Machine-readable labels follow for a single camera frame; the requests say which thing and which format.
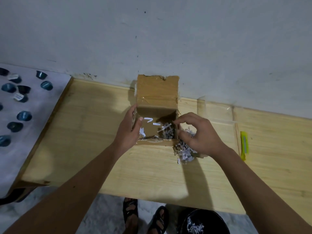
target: cardboard box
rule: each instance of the cardboard box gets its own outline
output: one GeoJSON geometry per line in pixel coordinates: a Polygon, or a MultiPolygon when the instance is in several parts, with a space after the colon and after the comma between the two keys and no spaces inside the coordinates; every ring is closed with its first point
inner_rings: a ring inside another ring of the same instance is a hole
{"type": "Polygon", "coordinates": [[[140,135],[138,145],[173,146],[179,142],[177,126],[173,123],[178,117],[178,82],[178,76],[138,75],[134,123],[139,117],[153,119],[151,122],[143,120],[142,128],[144,128],[145,137],[140,135]],[[158,132],[165,123],[171,123],[174,131],[172,139],[165,139],[162,131],[158,132]]]}

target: black sandal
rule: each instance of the black sandal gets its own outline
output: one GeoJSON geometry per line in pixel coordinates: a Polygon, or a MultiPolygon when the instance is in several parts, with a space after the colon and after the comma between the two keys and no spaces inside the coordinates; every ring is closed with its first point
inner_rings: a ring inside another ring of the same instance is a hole
{"type": "Polygon", "coordinates": [[[169,211],[167,210],[165,206],[160,206],[155,212],[149,231],[155,228],[158,234],[164,234],[168,227],[168,224],[169,224],[169,211]],[[159,213],[162,209],[163,209],[163,216],[164,216],[163,219],[159,213]],[[163,229],[161,229],[160,226],[157,225],[156,223],[157,221],[160,221],[160,223],[163,225],[163,229]]]}
{"type": "Polygon", "coordinates": [[[126,223],[127,218],[130,217],[132,214],[136,215],[138,217],[138,200],[137,199],[131,199],[129,201],[124,201],[122,212],[124,214],[124,223],[126,223]],[[134,205],[135,209],[126,210],[130,205],[134,205]]]}

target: wooden table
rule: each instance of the wooden table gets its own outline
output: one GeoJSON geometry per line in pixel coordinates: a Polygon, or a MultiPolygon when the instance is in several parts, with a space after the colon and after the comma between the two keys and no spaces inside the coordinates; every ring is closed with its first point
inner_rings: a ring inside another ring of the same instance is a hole
{"type": "MultiPolygon", "coordinates": [[[[133,94],[123,87],[74,80],[22,181],[59,186],[76,174],[113,141],[125,112],[135,103],[133,94]]],[[[202,114],[198,103],[181,98],[179,111],[202,114]]],[[[312,210],[311,120],[213,103],[206,103],[205,115],[221,139],[237,152],[236,130],[249,133],[247,164],[312,223],[308,212],[312,210]]],[[[169,146],[133,147],[116,163],[100,192],[245,213],[213,159],[178,165],[169,146]]]]}

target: gray floor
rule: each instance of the gray floor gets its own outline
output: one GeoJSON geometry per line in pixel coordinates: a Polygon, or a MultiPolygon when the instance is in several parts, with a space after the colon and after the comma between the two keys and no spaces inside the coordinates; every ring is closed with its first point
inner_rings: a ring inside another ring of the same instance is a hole
{"type": "MultiPolygon", "coordinates": [[[[12,203],[0,207],[0,233],[3,233],[22,214],[37,204],[47,194],[55,190],[53,187],[41,187],[35,189],[25,200],[20,203],[12,203]]],[[[99,194],[92,203],[90,209],[82,220],[77,234],[121,234],[124,231],[124,221],[122,215],[123,197],[99,194]]],[[[146,233],[148,223],[152,219],[154,212],[161,203],[139,200],[139,232],[146,233]]],[[[170,212],[170,225],[167,228],[168,234],[175,234],[175,224],[177,211],[180,207],[166,205],[170,212]]],[[[224,219],[231,234],[254,234],[257,233],[252,222],[247,215],[237,215],[218,212],[224,219]]]]}

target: forearm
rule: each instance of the forearm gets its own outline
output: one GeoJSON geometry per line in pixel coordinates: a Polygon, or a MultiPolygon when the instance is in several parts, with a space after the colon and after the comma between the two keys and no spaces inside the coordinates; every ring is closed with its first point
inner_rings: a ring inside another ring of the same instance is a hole
{"type": "Polygon", "coordinates": [[[6,232],[75,233],[119,154],[106,148],[75,176],[30,209],[6,232]]]}
{"type": "Polygon", "coordinates": [[[267,186],[230,148],[213,156],[259,234],[312,233],[312,228],[267,186]]]}

